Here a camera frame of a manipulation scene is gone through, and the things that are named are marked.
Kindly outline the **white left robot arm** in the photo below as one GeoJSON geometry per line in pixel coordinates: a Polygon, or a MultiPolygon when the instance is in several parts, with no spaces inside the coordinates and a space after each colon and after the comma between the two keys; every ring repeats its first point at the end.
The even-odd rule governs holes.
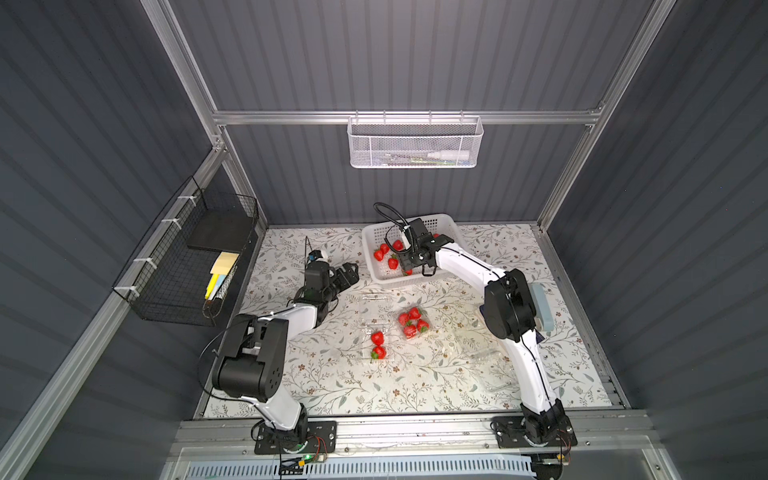
{"type": "Polygon", "coordinates": [[[339,295],[359,281],[359,266],[331,266],[312,257],[304,283],[287,306],[267,315],[238,314],[230,320],[213,362],[212,387],[253,405],[263,425],[280,439],[306,441],[306,407],[282,386],[290,340],[320,326],[339,295]]]}

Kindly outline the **yellow sticky notes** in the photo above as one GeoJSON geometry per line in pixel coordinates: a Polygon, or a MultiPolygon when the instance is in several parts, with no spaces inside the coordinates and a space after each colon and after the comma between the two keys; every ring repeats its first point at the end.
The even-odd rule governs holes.
{"type": "Polygon", "coordinates": [[[232,252],[221,252],[210,270],[210,281],[206,287],[205,299],[213,300],[223,285],[230,271],[234,268],[239,255],[232,252]]]}

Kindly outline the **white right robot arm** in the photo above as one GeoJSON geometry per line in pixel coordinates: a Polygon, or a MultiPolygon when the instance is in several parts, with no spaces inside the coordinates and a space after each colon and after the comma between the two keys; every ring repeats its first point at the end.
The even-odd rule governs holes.
{"type": "Polygon", "coordinates": [[[453,274],[483,294],[483,320],[500,341],[518,379],[526,438],[544,446],[568,428],[569,418],[547,379],[538,349],[537,305],[524,273],[505,271],[470,254],[446,235],[434,235],[420,218],[395,222],[404,247],[395,253],[407,269],[453,274]]]}

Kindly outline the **white perforated plastic basket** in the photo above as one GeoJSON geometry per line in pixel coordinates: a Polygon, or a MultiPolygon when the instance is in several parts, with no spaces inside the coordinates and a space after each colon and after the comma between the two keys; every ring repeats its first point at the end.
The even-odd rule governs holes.
{"type": "Polygon", "coordinates": [[[450,274],[442,260],[470,250],[447,214],[411,217],[369,225],[362,230],[365,259],[372,281],[402,287],[450,274]]]}

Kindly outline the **clear plastic clamshell container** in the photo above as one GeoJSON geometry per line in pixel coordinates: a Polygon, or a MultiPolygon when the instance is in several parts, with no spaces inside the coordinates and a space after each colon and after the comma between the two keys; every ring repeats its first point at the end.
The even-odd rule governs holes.
{"type": "Polygon", "coordinates": [[[419,336],[421,336],[421,335],[423,335],[423,334],[426,334],[427,332],[430,332],[430,331],[432,330],[432,322],[429,320],[429,317],[428,317],[428,315],[427,315],[427,313],[426,313],[426,310],[425,310],[425,309],[424,309],[422,306],[412,306],[412,307],[409,307],[409,308],[407,308],[407,309],[405,309],[405,310],[402,310],[402,311],[399,311],[399,312],[397,312],[397,313],[396,313],[396,315],[395,315],[395,320],[396,320],[396,324],[397,324],[397,326],[399,327],[399,331],[400,331],[400,333],[402,334],[402,336],[403,336],[403,337],[404,337],[406,340],[412,340],[412,339],[415,339],[415,338],[417,338],[417,337],[419,337],[419,336]],[[414,336],[414,337],[412,337],[412,338],[407,338],[407,337],[405,336],[405,334],[404,334],[404,328],[405,328],[406,326],[408,326],[408,325],[406,325],[406,326],[401,326],[401,325],[400,325],[400,323],[398,322],[398,316],[399,316],[400,314],[402,314],[402,313],[407,313],[407,314],[409,315],[409,311],[410,311],[412,308],[414,308],[414,307],[418,308],[418,309],[421,311],[421,317],[420,317],[419,319],[411,319],[411,318],[410,318],[410,322],[409,322],[409,324],[408,324],[408,325],[414,325],[414,326],[417,328],[417,323],[418,323],[418,321],[419,321],[419,320],[424,320],[424,321],[426,321],[426,322],[428,322],[428,323],[429,323],[429,325],[430,325],[430,328],[429,328],[427,331],[425,331],[425,332],[420,332],[420,331],[417,329],[417,330],[418,330],[418,333],[417,333],[417,335],[416,335],[416,336],[414,336]]]}

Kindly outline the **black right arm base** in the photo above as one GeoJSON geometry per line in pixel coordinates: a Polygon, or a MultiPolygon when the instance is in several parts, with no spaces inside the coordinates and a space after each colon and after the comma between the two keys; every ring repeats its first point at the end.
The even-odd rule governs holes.
{"type": "Polygon", "coordinates": [[[499,448],[562,448],[570,450],[579,444],[570,419],[565,416],[542,422],[524,415],[495,416],[490,429],[499,448]]]}

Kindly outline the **red strawberry basket front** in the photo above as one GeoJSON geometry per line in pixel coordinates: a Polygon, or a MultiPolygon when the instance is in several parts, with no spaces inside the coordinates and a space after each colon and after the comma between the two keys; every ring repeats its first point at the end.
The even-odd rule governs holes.
{"type": "Polygon", "coordinates": [[[371,352],[371,358],[381,360],[387,355],[387,351],[383,346],[376,346],[371,352]]]}

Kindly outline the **white marker in basket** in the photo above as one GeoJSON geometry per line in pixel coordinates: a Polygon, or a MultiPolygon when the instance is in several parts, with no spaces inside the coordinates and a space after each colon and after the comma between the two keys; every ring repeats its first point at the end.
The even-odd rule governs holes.
{"type": "Polygon", "coordinates": [[[467,163],[471,161],[472,154],[466,150],[439,150],[426,154],[431,162],[440,163],[467,163]]]}

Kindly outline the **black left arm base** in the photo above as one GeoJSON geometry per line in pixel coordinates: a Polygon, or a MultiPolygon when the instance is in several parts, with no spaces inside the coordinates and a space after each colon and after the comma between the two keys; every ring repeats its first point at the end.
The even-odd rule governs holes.
{"type": "Polygon", "coordinates": [[[299,422],[293,430],[279,430],[260,421],[251,428],[256,455],[329,454],[336,449],[338,423],[299,422]]]}

